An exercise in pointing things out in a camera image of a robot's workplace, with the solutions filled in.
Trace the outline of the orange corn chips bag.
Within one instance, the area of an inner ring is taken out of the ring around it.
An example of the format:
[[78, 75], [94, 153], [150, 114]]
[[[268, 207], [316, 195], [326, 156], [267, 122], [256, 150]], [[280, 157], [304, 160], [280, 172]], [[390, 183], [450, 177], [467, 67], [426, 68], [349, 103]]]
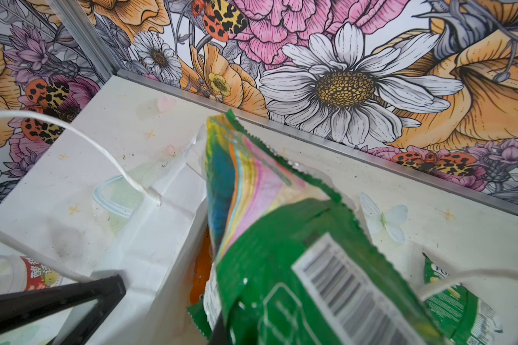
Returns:
[[206, 284], [210, 279], [213, 263], [213, 249], [209, 227], [206, 227], [201, 249], [195, 261], [194, 278], [190, 292], [190, 304], [198, 303], [204, 295]]

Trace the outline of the white green paper bag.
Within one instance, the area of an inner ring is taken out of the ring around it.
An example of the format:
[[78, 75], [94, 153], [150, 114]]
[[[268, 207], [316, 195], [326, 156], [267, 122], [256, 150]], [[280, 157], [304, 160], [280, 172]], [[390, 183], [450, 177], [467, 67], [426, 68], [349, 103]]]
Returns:
[[[200, 342], [186, 307], [209, 227], [211, 116], [183, 106], [80, 114], [1, 203], [3, 244], [74, 281], [122, 277], [125, 297], [86, 344]], [[495, 344], [518, 344], [518, 217], [423, 185], [398, 191], [374, 172], [340, 183], [288, 161], [341, 195], [423, 304], [462, 284], [499, 317]]]

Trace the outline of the green snack bag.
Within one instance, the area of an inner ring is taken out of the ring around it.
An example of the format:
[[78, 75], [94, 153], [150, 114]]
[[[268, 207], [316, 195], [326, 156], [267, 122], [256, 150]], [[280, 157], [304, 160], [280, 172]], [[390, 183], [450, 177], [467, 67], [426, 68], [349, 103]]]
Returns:
[[444, 344], [341, 195], [232, 112], [205, 125], [214, 263], [189, 308], [210, 344]]

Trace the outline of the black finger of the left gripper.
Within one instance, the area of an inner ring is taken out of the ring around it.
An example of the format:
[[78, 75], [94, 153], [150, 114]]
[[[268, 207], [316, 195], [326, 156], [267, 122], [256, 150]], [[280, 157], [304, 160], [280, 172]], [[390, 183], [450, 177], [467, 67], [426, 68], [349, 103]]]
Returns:
[[126, 295], [120, 275], [0, 295], [0, 335], [68, 309], [80, 313], [50, 344], [85, 344]]

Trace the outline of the green Fox's candy bag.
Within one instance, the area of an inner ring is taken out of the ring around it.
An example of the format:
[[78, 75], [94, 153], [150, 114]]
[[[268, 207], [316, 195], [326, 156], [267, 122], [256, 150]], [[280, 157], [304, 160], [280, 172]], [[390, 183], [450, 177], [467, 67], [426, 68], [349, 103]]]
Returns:
[[494, 344], [503, 332], [495, 310], [462, 284], [429, 297], [425, 304], [454, 344]]

